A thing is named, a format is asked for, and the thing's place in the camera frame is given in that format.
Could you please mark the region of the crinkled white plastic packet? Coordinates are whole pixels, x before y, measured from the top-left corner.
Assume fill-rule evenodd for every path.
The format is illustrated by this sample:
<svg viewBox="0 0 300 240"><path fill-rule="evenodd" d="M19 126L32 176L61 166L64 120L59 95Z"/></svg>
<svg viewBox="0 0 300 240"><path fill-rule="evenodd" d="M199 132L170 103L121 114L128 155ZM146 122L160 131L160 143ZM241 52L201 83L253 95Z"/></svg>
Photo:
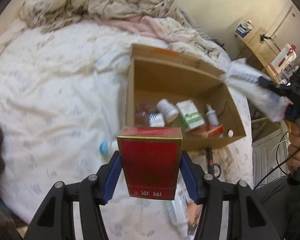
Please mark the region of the crinkled white plastic packet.
<svg viewBox="0 0 300 240"><path fill-rule="evenodd" d="M271 122L283 120L289 99L263 88L260 77L271 81L269 76L246 64L245 59L232 61L225 74L221 75L224 84L243 94Z"/></svg>

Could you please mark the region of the red gold box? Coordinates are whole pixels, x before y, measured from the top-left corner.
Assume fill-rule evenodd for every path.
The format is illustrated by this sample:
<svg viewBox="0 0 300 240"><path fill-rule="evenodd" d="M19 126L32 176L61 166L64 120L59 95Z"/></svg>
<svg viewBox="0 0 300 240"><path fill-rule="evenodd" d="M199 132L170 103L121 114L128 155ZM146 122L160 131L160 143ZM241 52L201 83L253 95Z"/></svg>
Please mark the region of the red gold box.
<svg viewBox="0 0 300 240"><path fill-rule="evenodd" d="M181 128L121 129L117 143L131 197L174 200L182 142Z"/></svg>

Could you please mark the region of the white blue eye drops box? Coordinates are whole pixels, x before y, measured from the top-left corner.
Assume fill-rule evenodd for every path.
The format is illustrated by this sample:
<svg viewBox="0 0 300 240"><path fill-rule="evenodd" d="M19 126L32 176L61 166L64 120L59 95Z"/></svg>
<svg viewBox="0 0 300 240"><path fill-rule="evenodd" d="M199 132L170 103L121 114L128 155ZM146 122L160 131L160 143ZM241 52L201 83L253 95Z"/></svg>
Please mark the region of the white blue eye drops box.
<svg viewBox="0 0 300 240"><path fill-rule="evenodd" d="M151 113L148 118L150 127L165 127L165 119L162 113Z"/></svg>

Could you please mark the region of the black scissors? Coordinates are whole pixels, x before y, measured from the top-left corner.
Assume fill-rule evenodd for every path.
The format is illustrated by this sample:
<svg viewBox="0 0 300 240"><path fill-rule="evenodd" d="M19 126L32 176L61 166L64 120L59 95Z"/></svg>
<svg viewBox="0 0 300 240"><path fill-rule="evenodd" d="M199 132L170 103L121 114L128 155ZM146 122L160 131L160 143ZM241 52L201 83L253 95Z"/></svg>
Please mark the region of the black scissors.
<svg viewBox="0 0 300 240"><path fill-rule="evenodd" d="M219 178L222 174L220 165L216 164L213 160L213 153L211 148L206 148L206 162L207 162L207 172L208 174Z"/></svg>

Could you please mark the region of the blue capped white bottle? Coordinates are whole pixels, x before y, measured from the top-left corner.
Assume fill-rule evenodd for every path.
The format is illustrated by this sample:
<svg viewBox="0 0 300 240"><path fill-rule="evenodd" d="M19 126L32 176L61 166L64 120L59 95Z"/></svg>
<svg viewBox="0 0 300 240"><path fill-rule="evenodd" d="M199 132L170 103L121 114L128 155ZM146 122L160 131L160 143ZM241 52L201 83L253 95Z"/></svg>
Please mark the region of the blue capped white bottle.
<svg viewBox="0 0 300 240"><path fill-rule="evenodd" d="M103 141L99 146L100 155L103 157L111 156L115 151L118 151L117 140Z"/></svg>

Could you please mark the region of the white tube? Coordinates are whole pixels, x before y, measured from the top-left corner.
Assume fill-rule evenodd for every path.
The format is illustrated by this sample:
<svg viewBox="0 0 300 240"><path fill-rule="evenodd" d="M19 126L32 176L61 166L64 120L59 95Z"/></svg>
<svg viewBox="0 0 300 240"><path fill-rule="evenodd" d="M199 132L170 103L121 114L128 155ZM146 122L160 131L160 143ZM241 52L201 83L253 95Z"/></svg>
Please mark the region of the white tube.
<svg viewBox="0 0 300 240"><path fill-rule="evenodd" d="M194 239L203 206L197 205L186 189L183 179L179 178L174 200L167 202L171 223L183 239Z"/></svg>

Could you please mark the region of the wooden shelf desk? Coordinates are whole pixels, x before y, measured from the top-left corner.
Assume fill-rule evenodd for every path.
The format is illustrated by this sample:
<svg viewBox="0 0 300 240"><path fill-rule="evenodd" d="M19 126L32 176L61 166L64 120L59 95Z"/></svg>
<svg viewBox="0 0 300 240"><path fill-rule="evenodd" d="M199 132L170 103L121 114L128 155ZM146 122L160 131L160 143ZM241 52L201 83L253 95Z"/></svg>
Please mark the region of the wooden shelf desk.
<svg viewBox="0 0 300 240"><path fill-rule="evenodd" d="M281 27L273 35L259 28L245 37L235 33L235 38L242 42L237 58L245 57L249 65L269 75L276 82L289 78L300 67L300 26ZM296 59L276 75L270 64L287 44L296 46Z"/></svg>

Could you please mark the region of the flat red box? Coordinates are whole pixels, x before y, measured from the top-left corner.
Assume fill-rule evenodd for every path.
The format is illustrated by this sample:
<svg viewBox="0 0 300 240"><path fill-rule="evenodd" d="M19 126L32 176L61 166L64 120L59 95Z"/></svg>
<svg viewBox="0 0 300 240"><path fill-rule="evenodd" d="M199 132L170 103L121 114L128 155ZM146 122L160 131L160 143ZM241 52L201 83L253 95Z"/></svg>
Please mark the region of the flat red box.
<svg viewBox="0 0 300 240"><path fill-rule="evenodd" d="M223 135L223 125L206 125L194 129L188 133L191 137L213 138Z"/></svg>

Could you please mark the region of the green white medicine box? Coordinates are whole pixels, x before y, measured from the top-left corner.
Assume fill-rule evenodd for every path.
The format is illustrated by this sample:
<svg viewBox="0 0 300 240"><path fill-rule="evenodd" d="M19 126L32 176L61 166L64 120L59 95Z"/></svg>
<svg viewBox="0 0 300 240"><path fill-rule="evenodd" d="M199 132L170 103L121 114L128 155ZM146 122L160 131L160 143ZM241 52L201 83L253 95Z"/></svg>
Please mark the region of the green white medicine box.
<svg viewBox="0 0 300 240"><path fill-rule="evenodd" d="M179 111L178 117L185 133L198 129L206 125L206 122L200 114L193 100L185 100L175 104Z"/></svg>

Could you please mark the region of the small white dropper bottle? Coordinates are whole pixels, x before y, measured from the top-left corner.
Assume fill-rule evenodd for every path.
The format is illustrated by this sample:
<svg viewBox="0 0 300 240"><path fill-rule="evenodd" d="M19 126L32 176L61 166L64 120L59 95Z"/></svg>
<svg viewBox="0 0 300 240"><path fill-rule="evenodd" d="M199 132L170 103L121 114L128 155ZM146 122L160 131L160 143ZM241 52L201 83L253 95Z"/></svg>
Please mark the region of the small white dropper bottle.
<svg viewBox="0 0 300 240"><path fill-rule="evenodd" d="M206 105L206 118L210 125L212 126L219 125L219 120L216 111L211 107L210 104Z"/></svg>

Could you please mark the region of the white pill bottle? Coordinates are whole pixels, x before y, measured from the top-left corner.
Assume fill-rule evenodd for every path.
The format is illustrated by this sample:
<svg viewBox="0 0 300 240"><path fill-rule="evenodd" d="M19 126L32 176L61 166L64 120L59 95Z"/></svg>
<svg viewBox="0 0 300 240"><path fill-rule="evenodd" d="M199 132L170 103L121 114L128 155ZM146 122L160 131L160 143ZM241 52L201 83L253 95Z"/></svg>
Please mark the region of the white pill bottle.
<svg viewBox="0 0 300 240"><path fill-rule="evenodd" d="M172 123L179 114L178 109L175 105L171 104L167 99L161 99L157 105L157 110L163 115L167 124Z"/></svg>

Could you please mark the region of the blue white tissue pack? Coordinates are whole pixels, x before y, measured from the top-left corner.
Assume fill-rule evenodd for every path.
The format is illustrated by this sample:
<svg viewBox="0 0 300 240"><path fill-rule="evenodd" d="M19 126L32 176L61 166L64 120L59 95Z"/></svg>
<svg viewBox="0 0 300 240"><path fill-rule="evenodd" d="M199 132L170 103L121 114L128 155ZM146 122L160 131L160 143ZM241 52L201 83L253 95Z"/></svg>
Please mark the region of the blue white tissue pack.
<svg viewBox="0 0 300 240"><path fill-rule="evenodd" d="M252 30L254 26L251 20L243 21L236 29L236 34L239 35L241 38L246 37Z"/></svg>

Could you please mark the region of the white floral bed sheet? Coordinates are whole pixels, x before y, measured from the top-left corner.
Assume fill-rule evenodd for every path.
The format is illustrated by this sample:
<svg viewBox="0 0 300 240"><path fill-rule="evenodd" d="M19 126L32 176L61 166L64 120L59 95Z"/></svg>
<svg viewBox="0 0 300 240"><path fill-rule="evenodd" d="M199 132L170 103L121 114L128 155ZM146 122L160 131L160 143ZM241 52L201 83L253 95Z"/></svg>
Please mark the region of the white floral bed sheet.
<svg viewBox="0 0 300 240"><path fill-rule="evenodd" d="M174 48L93 20L50 33L15 20L0 36L0 195L24 222L55 182L81 181L107 161L98 147L125 123L132 43ZM222 162L221 180L253 187L248 102L229 90L247 136L213 157ZM182 239L165 202L130 198L123 174L101 209L109 239Z"/></svg>

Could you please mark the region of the open cardboard box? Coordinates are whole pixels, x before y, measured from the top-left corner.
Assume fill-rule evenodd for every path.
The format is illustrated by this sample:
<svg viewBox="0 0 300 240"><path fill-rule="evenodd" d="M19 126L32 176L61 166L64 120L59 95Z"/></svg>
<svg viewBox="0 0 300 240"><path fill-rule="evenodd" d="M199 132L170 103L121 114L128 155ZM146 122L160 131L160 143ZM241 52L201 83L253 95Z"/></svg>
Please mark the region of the open cardboard box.
<svg viewBox="0 0 300 240"><path fill-rule="evenodd" d="M193 100L202 115L210 104L218 115L223 131L232 130L228 137L204 138L183 133L183 150L222 148L246 136L234 100L219 78L223 71L191 56L172 50L141 44L131 46L128 72L126 125L134 126L134 113L139 103L155 107L161 99L175 104Z"/></svg>

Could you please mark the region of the pink blanket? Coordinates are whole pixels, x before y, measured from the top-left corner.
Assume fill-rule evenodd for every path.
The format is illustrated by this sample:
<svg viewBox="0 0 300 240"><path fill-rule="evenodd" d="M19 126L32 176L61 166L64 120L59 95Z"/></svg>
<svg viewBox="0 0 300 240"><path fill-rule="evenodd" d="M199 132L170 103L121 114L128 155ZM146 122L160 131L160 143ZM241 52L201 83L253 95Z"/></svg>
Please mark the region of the pink blanket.
<svg viewBox="0 0 300 240"><path fill-rule="evenodd" d="M157 38L167 43L190 43L199 37L196 30L183 26L171 17L133 16L124 19L105 19L95 15L93 19L98 24L116 27L133 34Z"/></svg>

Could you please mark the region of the crumpled floral duvet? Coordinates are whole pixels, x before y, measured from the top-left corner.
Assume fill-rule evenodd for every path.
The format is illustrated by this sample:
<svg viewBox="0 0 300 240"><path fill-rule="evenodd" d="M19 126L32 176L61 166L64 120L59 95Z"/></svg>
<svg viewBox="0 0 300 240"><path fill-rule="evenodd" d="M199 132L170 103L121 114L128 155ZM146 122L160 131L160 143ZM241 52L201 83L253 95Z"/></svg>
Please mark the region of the crumpled floral duvet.
<svg viewBox="0 0 300 240"><path fill-rule="evenodd" d="M181 12L177 0L28 0L23 3L20 18L28 27L42 27L46 33L76 23L83 17L101 16L105 19L124 19L133 16L171 17L185 27L194 28ZM168 43L170 48L204 55L216 60L219 46L200 36L190 43Z"/></svg>

